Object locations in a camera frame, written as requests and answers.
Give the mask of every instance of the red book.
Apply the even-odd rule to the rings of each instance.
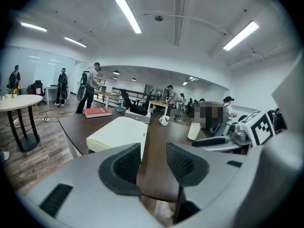
[[[99,117],[99,116],[111,116],[112,111],[108,108],[86,108],[85,116],[86,118]]]

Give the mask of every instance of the smoke detector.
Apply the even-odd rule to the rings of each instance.
[[[161,15],[156,15],[154,18],[155,18],[155,20],[158,21],[158,22],[163,21],[163,16],[161,16]]]

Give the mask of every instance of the brown table surface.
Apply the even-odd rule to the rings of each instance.
[[[124,116],[124,111],[118,113],[113,108],[112,116],[86,119],[84,114],[75,114],[60,118],[59,123],[75,148],[85,155],[91,153],[86,138],[119,116]],[[167,164],[166,142],[191,145],[187,139],[189,129],[188,126],[174,122],[162,126],[158,118],[151,117],[142,163],[137,173],[136,184],[142,195],[169,202],[177,201],[179,185]],[[200,131],[197,139],[202,138],[206,136]]]

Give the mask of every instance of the round white table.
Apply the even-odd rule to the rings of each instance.
[[[6,100],[5,102],[0,102],[0,112],[7,112],[9,116],[9,124],[11,127],[11,130],[13,132],[14,138],[17,142],[17,145],[19,147],[19,150],[21,152],[29,152],[33,150],[38,143],[40,142],[40,137],[37,133],[35,122],[33,118],[33,111],[32,111],[32,105],[42,101],[42,96],[40,95],[18,95],[15,98],[12,98],[11,100]],[[30,119],[30,124],[32,125],[33,133],[27,134],[25,131],[22,115],[21,115],[21,108],[28,107],[28,114]],[[23,132],[23,137],[19,139],[18,134],[16,132],[16,128],[14,125],[13,117],[12,117],[12,111],[17,110],[18,111],[18,117],[20,126]]]

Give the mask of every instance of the desk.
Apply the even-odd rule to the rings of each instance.
[[[42,96],[39,95],[18,95],[17,97],[11,100],[0,102],[0,112],[8,112],[9,124],[20,152],[29,152],[33,150],[40,142],[40,137],[36,131],[35,122],[33,118],[33,111],[32,111],[32,105],[40,101],[42,101]],[[23,125],[21,108],[24,107],[28,107],[30,124],[32,125],[32,130],[33,130],[33,133],[30,134],[27,134]],[[13,117],[11,114],[13,110],[18,111],[19,122],[23,132],[23,137],[21,139],[19,139],[14,125]]]
[[[49,104],[48,103],[48,101],[49,101],[49,96],[48,96],[48,90],[49,89],[58,89],[58,86],[47,86],[46,87],[46,96],[47,96],[47,104]],[[67,99],[69,98],[69,89],[67,89]]]
[[[105,93],[105,92],[101,92],[101,91],[97,91],[97,90],[95,90],[95,94],[105,96],[105,107],[106,108],[109,108],[109,99],[111,96],[115,96],[115,97],[122,96],[121,94],[117,94],[117,93]]]
[[[164,115],[167,114],[168,103],[166,103],[166,102],[164,102],[164,101],[155,101],[155,100],[149,101],[149,107],[148,107],[148,109],[150,109],[151,104],[152,104],[152,105],[155,105],[155,104],[156,104],[156,105],[160,105],[160,106],[165,107],[166,109],[165,109],[165,114],[164,114]]]
[[[112,116],[86,119],[84,114],[75,114],[59,119],[59,123],[66,134],[68,143],[75,147],[81,155],[92,153],[86,145],[86,138],[107,125],[122,113],[113,108]],[[137,173],[137,185],[142,195],[169,202],[176,202],[179,193],[179,184],[175,180],[167,164],[167,142],[176,142],[191,145],[187,140],[189,127],[174,122],[162,126],[159,119],[151,117],[148,125],[146,144],[142,163]],[[206,138],[201,131],[197,139]]]

